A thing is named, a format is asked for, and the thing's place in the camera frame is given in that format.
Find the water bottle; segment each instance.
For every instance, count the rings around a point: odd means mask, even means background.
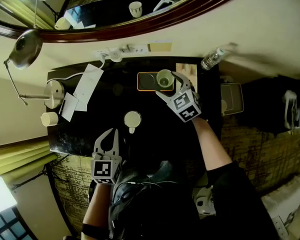
[[[204,70],[210,70],[213,66],[217,65],[224,57],[225,51],[221,48],[210,52],[201,61],[201,68]]]

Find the white cable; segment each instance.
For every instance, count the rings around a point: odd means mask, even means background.
[[[105,65],[105,63],[102,62],[101,67],[97,67],[97,69],[98,69],[98,70],[102,69],[104,65]],[[74,78],[74,77],[76,77],[76,76],[83,75],[83,74],[92,73],[92,72],[95,72],[95,71],[96,71],[96,69],[95,69],[95,70],[92,70],[92,71],[89,71],[89,72],[75,73],[75,74],[72,74],[72,75],[70,75],[70,76],[68,76],[68,77],[66,77],[66,78],[52,78],[52,79],[49,79],[48,81],[46,81],[46,83],[48,84],[48,83],[49,83],[50,81],[52,81],[52,80],[69,80],[70,78]]]

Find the forearm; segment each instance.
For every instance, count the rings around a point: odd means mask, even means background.
[[[231,158],[222,147],[220,141],[208,122],[196,117],[192,120],[198,135],[205,168],[207,171],[232,163]]]
[[[111,186],[98,184],[83,219],[84,224],[108,229]]]

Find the yellow curtain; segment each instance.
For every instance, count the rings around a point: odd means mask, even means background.
[[[0,176],[9,184],[56,158],[47,140],[0,149]]]
[[[33,25],[35,22],[35,12],[25,1],[21,0],[0,0],[0,4],[13,12],[16,16]],[[40,29],[52,30],[54,21],[45,15],[40,9],[37,9],[36,24]]]

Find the person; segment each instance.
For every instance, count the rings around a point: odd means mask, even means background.
[[[199,117],[192,122],[216,216],[199,220],[185,174],[174,162],[163,161],[150,177],[127,162],[114,186],[111,207],[111,186],[97,185],[83,219],[81,239],[105,240],[109,234],[118,240],[279,239],[253,185],[208,122]]]

